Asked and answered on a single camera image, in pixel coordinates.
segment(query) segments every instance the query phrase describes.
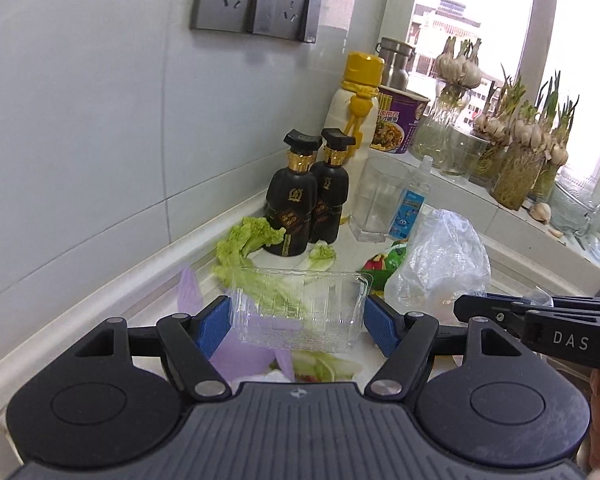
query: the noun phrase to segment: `black robotic device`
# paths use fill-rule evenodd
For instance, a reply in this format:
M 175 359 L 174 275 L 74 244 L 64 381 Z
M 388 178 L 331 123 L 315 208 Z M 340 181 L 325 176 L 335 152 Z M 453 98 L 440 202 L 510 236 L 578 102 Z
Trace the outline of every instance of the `black robotic device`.
M 570 458 L 587 401 L 532 350 L 600 368 L 600 302 L 555 302 L 463 296 L 459 328 L 370 296 L 365 325 L 388 359 L 364 394 L 244 383 L 232 396 L 208 361 L 230 327 L 225 296 L 155 327 L 110 318 L 10 401 L 24 461 L 12 479 L 583 478 Z M 427 381 L 436 355 L 457 354 L 461 367 Z M 159 356 L 169 380 L 131 356 Z

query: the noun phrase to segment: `instant noodle cup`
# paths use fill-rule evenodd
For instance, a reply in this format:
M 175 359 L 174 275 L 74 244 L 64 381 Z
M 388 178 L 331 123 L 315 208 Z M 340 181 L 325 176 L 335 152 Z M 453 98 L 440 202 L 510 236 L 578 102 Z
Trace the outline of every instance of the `instant noodle cup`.
M 378 120 L 371 147 L 381 152 L 406 152 L 429 98 L 416 92 L 381 86 L 378 102 Z

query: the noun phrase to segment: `white bottle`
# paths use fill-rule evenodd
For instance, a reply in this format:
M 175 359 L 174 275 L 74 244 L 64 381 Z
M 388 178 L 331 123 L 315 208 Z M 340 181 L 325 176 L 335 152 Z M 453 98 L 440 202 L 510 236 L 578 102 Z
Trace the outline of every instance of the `white bottle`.
M 413 226 L 431 189 L 429 180 L 432 163 L 433 159 L 429 155 L 425 155 L 417 170 L 413 172 L 411 185 L 406 190 L 404 199 L 393 218 L 393 224 L 389 230 L 391 238 L 408 240 L 412 232 L 415 232 Z
M 349 173 L 349 195 L 342 206 L 342 219 L 353 208 L 355 190 L 369 155 L 378 116 L 378 85 L 382 79 L 384 60 L 372 54 L 350 52 L 340 88 L 337 89 L 324 123 L 325 128 L 339 128 L 356 137 L 343 167 Z

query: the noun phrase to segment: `gray ribbed panel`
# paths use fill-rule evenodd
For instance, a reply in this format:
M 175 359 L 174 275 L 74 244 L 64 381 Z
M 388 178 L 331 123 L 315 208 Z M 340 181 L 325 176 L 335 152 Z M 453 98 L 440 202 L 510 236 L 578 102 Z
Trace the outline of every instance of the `gray ribbed panel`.
M 454 462 L 427 444 L 401 406 L 367 400 L 351 383 L 249 383 L 234 399 L 197 407 L 177 436 L 144 460 L 89 473 L 30 463 L 12 480 L 499 478 L 584 476 L 567 461 L 546 471 L 508 474 Z

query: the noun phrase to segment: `black bottle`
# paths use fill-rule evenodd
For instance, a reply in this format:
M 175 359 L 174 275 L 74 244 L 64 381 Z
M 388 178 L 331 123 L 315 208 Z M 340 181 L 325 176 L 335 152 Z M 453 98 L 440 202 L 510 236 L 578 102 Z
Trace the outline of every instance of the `black bottle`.
M 274 229 L 286 228 L 286 234 L 281 244 L 264 248 L 278 256 L 296 256 L 304 253 L 309 242 L 311 212 L 318 197 L 318 183 L 309 168 L 322 138 L 291 130 L 285 142 L 291 146 L 289 165 L 271 179 L 265 216 Z
M 314 244 L 324 240 L 332 244 L 337 238 L 342 206 L 349 194 L 349 173 L 342 167 L 347 148 L 355 144 L 355 137 L 343 134 L 337 128 L 325 128 L 322 137 L 324 161 L 317 162 L 311 173 L 318 181 L 318 201 L 311 215 L 309 241 Z

